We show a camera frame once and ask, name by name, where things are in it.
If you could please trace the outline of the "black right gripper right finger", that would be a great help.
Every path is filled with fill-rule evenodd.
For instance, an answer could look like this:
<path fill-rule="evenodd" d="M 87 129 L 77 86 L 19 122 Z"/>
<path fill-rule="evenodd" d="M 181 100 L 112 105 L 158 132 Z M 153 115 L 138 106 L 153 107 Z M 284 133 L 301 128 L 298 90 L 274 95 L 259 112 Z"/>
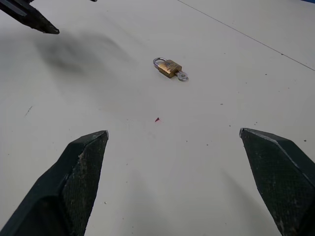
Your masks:
<path fill-rule="evenodd" d="M 315 163 L 291 140 L 240 129 L 255 184 L 282 236 L 315 236 Z"/>

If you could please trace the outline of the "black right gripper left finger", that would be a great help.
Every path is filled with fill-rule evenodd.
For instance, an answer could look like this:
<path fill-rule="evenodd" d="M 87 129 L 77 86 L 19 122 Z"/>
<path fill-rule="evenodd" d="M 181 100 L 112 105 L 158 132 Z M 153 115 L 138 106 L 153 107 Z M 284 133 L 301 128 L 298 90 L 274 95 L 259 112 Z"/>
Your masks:
<path fill-rule="evenodd" d="M 84 236 L 100 180 L 108 131 L 69 143 L 38 178 L 0 236 Z"/>

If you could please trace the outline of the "small silver key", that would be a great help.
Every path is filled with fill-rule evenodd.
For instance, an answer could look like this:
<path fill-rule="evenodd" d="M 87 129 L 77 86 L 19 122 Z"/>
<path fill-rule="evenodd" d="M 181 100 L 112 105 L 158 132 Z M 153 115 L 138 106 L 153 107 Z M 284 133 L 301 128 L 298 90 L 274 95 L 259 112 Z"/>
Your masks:
<path fill-rule="evenodd" d="M 182 82 L 187 81 L 189 79 L 187 73 L 183 71 L 177 71 L 175 75 Z"/>

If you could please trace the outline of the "brass padlock with steel shackle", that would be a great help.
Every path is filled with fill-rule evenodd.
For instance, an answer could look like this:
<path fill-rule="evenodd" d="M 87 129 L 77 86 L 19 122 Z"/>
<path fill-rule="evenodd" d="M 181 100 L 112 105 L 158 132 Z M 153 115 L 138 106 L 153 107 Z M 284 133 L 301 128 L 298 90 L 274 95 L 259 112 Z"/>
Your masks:
<path fill-rule="evenodd" d="M 168 78 L 172 78 L 182 71 L 182 66 L 170 59 L 155 58 L 153 64 L 160 73 Z"/>

